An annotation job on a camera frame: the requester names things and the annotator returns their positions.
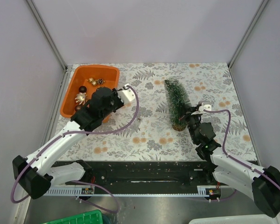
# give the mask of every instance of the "christmas ornament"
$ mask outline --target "christmas ornament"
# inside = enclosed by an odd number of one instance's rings
[[[104,81],[102,78],[99,78],[99,79],[97,80],[97,83],[98,83],[99,85],[102,85],[104,82],[105,82],[105,81]]]
[[[83,105],[87,100],[87,95],[84,92],[80,92],[76,95],[75,101],[77,104]]]
[[[177,79],[165,80],[164,86],[171,125],[174,130],[182,131],[186,128],[187,124],[181,122],[179,118],[183,116],[185,107],[190,106],[188,94]]]
[[[87,88],[85,86],[80,86],[79,92],[87,92]]]
[[[82,105],[75,106],[75,111],[79,111],[82,108]]]
[[[88,81],[89,83],[92,83],[92,82],[94,81],[94,78],[89,78],[87,81]]]
[[[91,84],[92,84],[92,86],[97,86],[97,85],[98,85],[97,81],[95,81],[95,80],[94,80],[94,81],[92,81],[92,83],[91,83]]]

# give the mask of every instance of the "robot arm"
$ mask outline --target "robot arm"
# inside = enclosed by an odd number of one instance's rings
[[[61,183],[73,180],[91,182],[92,169],[82,160],[56,168],[51,166],[76,142],[86,137],[87,132],[99,127],[105,117],[134,99],[135,94],[128,88],[128,84],[120,90],[98,88],[66,126],[44,146],[26,158],[20,155],[14,158],[14,178],[17,179],[22,170],[31,163],[19,183],[33,199],[44,195],[51,186]],[[48,149],[39,155],[44,148]]]
[[[244,161],[241,158],[226,152],[220,144],[214,141],[211,123],[201,123],[203,112],[211,111],[210,102],[199,102],[196,107],[187,107],[181,118],[187,123],[188,130],[196,151],[203,160],[216,166],[212,174],[216,181],[250,197],[256,206],[270,217],[280,212],[280,172],[275,167],[264,168]]]

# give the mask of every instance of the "white bracket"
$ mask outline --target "white bracket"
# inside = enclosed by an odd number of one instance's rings
[[[85,174],[84,168],[77,162],[60,167],[52,167],[48,172],[52,176],[51,186],[56,186],[69,181],[78,181]]]
[[[236,155],[232,156],[253,169],[264,172],[263,167],[247,162]],[[218,182],[225,183],[230,187],[235,188],[253,200],[252,183],[254,178],[259,177],[260,174],[234,161],[229,156],[226,156],[222,148],[215,149],[210,156],[210,159],[213,164],[218,166],[213,172],[213,175]]]
[[[198,108],[198,111],[193,112],[192,115],[203,114],[204,110],[211,111],[210,101],[199,101],[198,104],[201,106]]]
[[[136,98],[134,92],[131,89],[128,89],[128,85],[130,84],[125,84],[123,90],[117,91],[118,97],[125,105],[132,102]]]

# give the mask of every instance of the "table surface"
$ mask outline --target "table surface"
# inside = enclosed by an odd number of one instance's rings
[[[70,79],[75,69],[74,64]],[[213,110],[231,111],[231,127],[226,149],[245,160],[255,161],[247,125],[226,63],[114,63],[119,68],[119,87],[129,83],[138,92],[140,111],[129,128],[117,134],[90,135],[60,157],[60,161],[198,161],[196,145],[188,130],[175,131],[169,121],[164,80],[175,77],[184,84],[192,105],[200,100],[212,103]],[[136,102],[113,113],[108,123],[97,131],[116,130],[133,117]],[[202,122],[211,122],[215,140],[222,144],[228,120],[227,113],[205,114]],[[56,133],[69,119],[61,115]]]

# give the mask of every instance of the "green plastic crate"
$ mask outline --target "green plastic crate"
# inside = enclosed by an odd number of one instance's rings
[[[43,224],[103,224],[103,219],[101,211],[94,210]]]

